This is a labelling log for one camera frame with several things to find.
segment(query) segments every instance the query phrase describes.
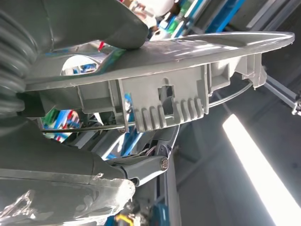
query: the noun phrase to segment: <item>gray plastic panel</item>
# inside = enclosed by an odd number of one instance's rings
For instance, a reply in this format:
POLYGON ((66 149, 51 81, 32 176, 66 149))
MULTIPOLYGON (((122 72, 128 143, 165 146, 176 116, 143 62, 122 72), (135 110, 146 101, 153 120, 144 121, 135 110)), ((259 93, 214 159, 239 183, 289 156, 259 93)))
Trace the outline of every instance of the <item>gray plastic panel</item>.
MULTIPOLYGON (((261 54, 293 40, 292 33, 229 32, 147 42, 137 50, 113 51, 94 73, 58 76, 47 70, 45 78, 29 76, 26 89, 44 95, 51 89, 71 89, 74 94, 77 87, 70 103, 78 98, 78 107, 85 113, 113 111, 118 121, 125 119, 124 96, 129 93, 138 131, 161 129, 208 114, 208 97, 229 85, 234 72, 241 73, 255 88, 263 85, 266 73, 261 54), (158 89, 164 86, 172 87, 173 117, 166 118, 160 100, 158 89)), ((51 67, 54 62, 49 61, 51 67)), ((47 65, 46 58, 43 65, 47 65)))

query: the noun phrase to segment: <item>wire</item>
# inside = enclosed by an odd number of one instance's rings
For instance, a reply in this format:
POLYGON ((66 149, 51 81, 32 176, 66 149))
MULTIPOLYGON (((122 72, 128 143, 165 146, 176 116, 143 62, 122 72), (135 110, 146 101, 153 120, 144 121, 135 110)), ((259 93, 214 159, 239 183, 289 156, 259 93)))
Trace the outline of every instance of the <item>wire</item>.
POLYGON ((236 93, 234 93, 232 95, 230 95, 230 96, 228 96, 228 97, 225 97, 225 98, 223 98, 223 99, 220 99, 220 100, 217 100, 217 101, 215 101, 215 102, 209 103, 209 107, 214 107, 214 106, 217 106, 217 105, 223 104, 223 103, 227 102, 229 100, 232 100, 232 99, 233 99, 235 97, 239 96, 241 93, 244 93, 244 91, 247 91, 248 88, 251 87, 252 85, 253 85, 252 83, 249 83, 249 84, 246 85, 245 87, 244 87, 244 88, 242 88, 242 89, 241 89, 241 90, 239 90, 239 91, 238 91, 236 93))
MULTIPOLYGON (((220 105, 223 104, 226 101, 233 99, 235 97, 237 97, 241 93, 244 93, 244 91, 247 90, 248 88, 251 87, 252 84, 249 83, 246 85, 245 87, 234 93, 232 95, 230 95, 229 97, 225 97, 218 101, 209 103, 209 107, 214 107, 217 105, 220 105)), ((174 115, 169 114, 166 115, 165 119, 169 119, 169 118, 173 118, 174 115)), ((128 127, 131 126, 135 126, 136 123, 134 121, 129 122, 128 127)), ((124 129, 125 128, 124 124, 118 124, 118 125, 107 125, 107 126, 95 126, 95 127, 86 127, 86 128, 78 128, 78 129, 41 129, 41 132, 42 133, 73 133, 73 132, 84 132, 84 131, 98 131, 98 130, 109 130, 109 129, 124 129)))

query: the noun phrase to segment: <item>bolt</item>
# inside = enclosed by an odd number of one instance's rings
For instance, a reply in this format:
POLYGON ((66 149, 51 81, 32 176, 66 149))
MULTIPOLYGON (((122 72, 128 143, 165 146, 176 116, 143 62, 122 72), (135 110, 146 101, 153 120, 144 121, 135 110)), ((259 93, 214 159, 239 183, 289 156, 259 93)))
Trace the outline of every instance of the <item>bolt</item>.
POLYGON ((168 159, 167 159, 166 157, 162 158, 161 160, 161 169, 161 170, 167 170, 168 168, 168 159))

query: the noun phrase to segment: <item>blue metal bar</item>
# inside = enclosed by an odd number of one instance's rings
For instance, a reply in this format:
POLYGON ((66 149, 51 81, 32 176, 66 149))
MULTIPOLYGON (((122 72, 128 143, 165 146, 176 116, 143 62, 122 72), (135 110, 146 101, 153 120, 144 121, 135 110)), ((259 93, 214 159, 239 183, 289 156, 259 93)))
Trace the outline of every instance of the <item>blue metal bar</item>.
POLYGON ((228 0, 205 33, 222 32, 245 0, 228 0))
POLYGON ((107 156, 107 158, 108 159, 115 159, 115 158, 117 158, 115 155, 114 155, 114 154, 111 154, 111 153, 109 153, 108 156, 107 156))

